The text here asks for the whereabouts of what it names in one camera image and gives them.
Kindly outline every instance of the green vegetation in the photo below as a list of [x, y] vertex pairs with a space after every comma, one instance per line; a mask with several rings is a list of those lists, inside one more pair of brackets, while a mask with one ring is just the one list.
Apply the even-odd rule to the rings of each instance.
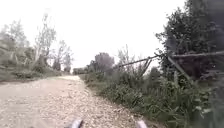
[[[184, 11], [178, 9], [169, 17], [165, 31], [156, 35], [165, 48], [159, 50], [162, 54], [160, 69], [153, 67], [147, 73], [150, 61], [146, 61], [112, 70], [113, 58], [100, 53], [86, 67], [88, 74], [83, 79], [100, 96], [162, 122], [168, 128], [221, 128], [223, 117], [219, 114], [221, 111], [216, 110], [217, 101], [214, 100], [216, 95], [221, 95], [214, 89], [222, 83], [217, 75], [223, 67], [217, 61], [218, 57], [175, 59], [196, 81], [195, 84], [190, 83], [167, 58], [173, 54], [224, 49], [216, 40], [219, 28], [209, 15], [202, 0], [188, 0]], [[118, 56], [118, 65], [134, 60], [128, 50], [119, 51]]]
[[58, 42], [53, 49], [56, 31], [49, 26], [48, 14], [44, 15], [43, 26], [30, 46], [20, 21], [5, 25], [0, 32], [0, 81], [26, 81], [61, 75], [61, 65], [70, 73], [72, 51], [65, 41]]

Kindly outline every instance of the overcast sky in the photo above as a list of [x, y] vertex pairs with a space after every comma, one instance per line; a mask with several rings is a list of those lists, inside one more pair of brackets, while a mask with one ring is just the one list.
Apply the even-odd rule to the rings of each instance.
[[1, 0], [0, 27], [21, 20], [34, 42], [45, 12], [74, 52], [74, 66], [84, 67], [99, 52], [112, 56], [126, 44], [132, 54], [146, 57], [161, 47], [155, 34], [163, 31], [167, 14], [185, 0]]

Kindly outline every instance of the bare tree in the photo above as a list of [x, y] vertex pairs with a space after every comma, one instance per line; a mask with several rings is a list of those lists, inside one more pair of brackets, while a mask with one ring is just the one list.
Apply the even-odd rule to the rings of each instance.
[[64, 57], [63, 57], [63, 64], [65, 66], [65, 71], [70, 72], [71, 70], [71, 65], [73, 61], [73, 53], [70, 47], [67, 47], [65, 52], [64, 52]]
[[40, 55], [43, 55], [45, 62], [50, 54], [50, 47], [56, 39], [56, 31], [51, 28], [48, 23], [48, 14], [44, 14], [43, 28], [39, 32], [36, 38], [36, 56], [35, 60], [38, 60]]

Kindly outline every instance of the dirt road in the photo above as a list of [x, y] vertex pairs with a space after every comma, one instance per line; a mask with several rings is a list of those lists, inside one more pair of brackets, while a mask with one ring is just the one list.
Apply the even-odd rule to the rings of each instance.
[[64, 128], [74, 119], [84, 128], [132, 128], [121, 106], [96, 96], [77, 76], [0, 85], [0, 128]]

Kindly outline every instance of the leafy tree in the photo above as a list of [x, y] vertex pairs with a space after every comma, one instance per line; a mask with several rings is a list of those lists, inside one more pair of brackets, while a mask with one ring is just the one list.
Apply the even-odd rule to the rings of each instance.
[[114, 58], [111, 57], [108, 53], [102, 52], [95, 56], [95, 62], [98, 66], [98, 70], [104, 71], [112, 68], [114, 64]]
[[[157, 35], [161, 40], [165, 53], [191, 54], [217, 51], [218, 43], [215, 41], [217, 27], [209, 19], [206, 6], [202, 0], [187, 1], [185, 11], [178, 9], [169, 17], [165, 32]], [[190, 76], [200, 78], [201, 75], [215, 67], [214, 58], [185, 58], [177, 62]], [[172, 78], [174, 67], [166, 57], [162, 57], [162, 70], [165, 75]]]
[[15, 41], [15, 47], [17, 48], [24, 48], [29, 46], [29, 42], [26, 39], [20, 21], [13, 21], [10, 25], [5, 25], [1, 33], [12, 38]]
[[61, 64], [60, 64], [60, 62], [57, 59], [54, 60], [52, 68], [57, 70], [57, 71], [61, 70]]

